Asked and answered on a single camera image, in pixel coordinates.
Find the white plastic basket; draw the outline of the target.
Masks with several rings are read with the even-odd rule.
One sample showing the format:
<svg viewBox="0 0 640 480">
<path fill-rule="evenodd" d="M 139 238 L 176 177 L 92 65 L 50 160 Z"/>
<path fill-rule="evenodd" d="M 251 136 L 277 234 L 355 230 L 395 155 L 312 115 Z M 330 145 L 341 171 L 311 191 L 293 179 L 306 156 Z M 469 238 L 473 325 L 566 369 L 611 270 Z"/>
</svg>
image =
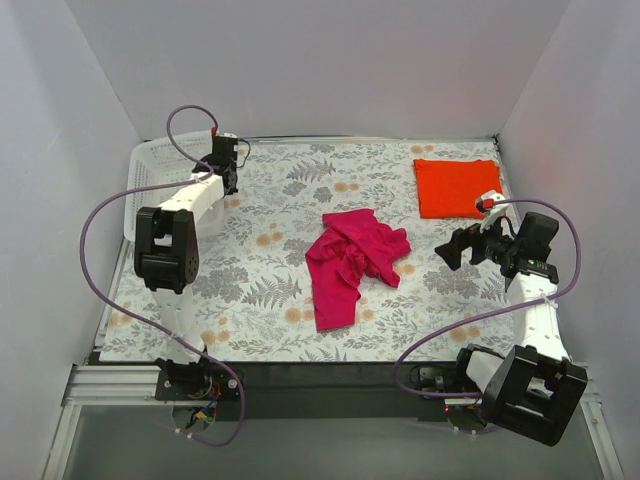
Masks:
<svg viewBox="0 0 640 480">
<path fill-rule="evenodd" d="M 200 131 L 177 135 L 177 143 L 183 150 L 198 159 L 211 152 L 210 132 Z M 136 146 L 130 156 L 127 189 L 174 184 L 188 180 L 195 165 L 180 154 L 167 137 Z M 136 214 L 142 207 L 155 207 L 168 200 L 178 188 L 146 191 L 125 198 L 124 237 L 135 240 Z M 220 198 L 196 223 L 198 238 L 218 234 L 224 223 L 224 200 Z"/>
</svg>

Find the magenta t-shirt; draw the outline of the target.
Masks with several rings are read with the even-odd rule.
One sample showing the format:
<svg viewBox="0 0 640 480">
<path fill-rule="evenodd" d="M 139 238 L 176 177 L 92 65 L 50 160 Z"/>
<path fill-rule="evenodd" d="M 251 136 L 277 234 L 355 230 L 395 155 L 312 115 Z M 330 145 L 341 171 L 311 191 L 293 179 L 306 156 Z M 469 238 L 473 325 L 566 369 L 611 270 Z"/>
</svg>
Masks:
<svg viewBox="0 0 640 480">
<path fill-rule="evenodd" d="M 372 209 L 322 215 L 325 230 L 305 254 L 311 276 L 316 329 L 355 324 L 364 276 L 389 287 L 400 284 L 394 263 L 411 252 L 405 229 L 380 222 Z"/>
</svg>

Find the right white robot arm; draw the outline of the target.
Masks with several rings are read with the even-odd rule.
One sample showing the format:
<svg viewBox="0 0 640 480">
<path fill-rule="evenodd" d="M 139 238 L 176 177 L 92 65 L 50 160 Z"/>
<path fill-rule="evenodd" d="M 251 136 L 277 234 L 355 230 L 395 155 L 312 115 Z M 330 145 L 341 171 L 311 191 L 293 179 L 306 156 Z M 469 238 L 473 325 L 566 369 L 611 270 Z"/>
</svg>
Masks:
<svg viewBox="0 0 640 480">
<path fill-rule="evenodd" d="M 506 355 L 471 344 L 458 355 L 454 389 L 464 397 L 482 394 L 480 417 L 547 446 L 556 445 L 587 386 L 584 368 L 564 347 L 551 297 L 559 276 L 548 263 L 557 220 L 529 212 L 514 236 L 503 231 L 506 215 L 495 208 L 480 223 L 457 229 L 436 253 L 453 270 L 465 249 L 473 265 L 490 260 L 505 278 L 515 307 L 514 344 Z"/>
</svg>

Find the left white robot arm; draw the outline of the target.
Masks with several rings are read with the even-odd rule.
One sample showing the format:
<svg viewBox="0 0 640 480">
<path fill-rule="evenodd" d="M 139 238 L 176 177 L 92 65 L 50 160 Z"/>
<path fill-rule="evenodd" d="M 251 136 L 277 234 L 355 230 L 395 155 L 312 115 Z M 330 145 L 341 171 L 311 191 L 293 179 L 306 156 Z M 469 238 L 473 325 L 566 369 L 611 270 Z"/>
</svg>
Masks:
<svg viewBox="0 0 640 480">
<path fill-rule="evenodd" d="M 151 291 L 160 310 L 160 325 L 170 331 L 167 352 L 156 360 L 166 376 L 164 387 L 200 400 L 214 386 L 215 366 L 201 357 L 193 283 L 199 271 L 197 225 L 219 220 L 224 197 L 237 191 L 238 138 L 211 135 L 211 152 L 196 166 L 192 184 L 179 188 L 157 206 L 136 215 L 134 271 Z"/>
</svg>

